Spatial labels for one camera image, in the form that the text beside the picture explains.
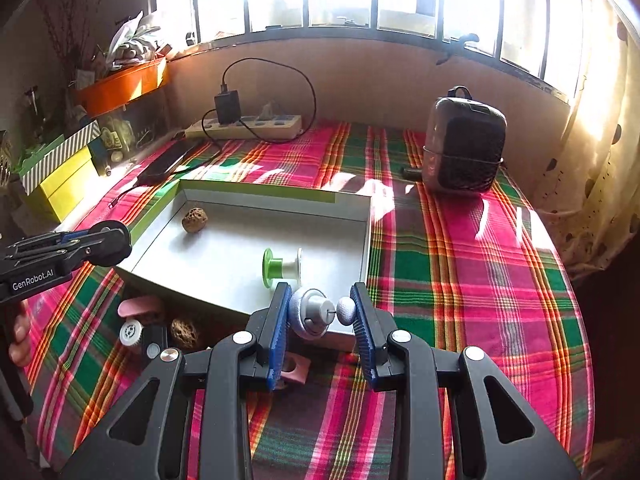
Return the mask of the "person's left hand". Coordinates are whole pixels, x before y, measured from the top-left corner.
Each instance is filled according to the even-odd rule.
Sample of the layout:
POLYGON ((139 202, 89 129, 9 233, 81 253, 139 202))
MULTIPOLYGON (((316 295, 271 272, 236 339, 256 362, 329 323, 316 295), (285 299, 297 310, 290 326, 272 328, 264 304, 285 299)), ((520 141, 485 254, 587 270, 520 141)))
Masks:
POLYGON ((13 336, 9 345, 9 356, 17 367, 25 367, 32 360, 32 346, 29 339, 31 327, 27 302, 21 301, 13 322, 13 336))

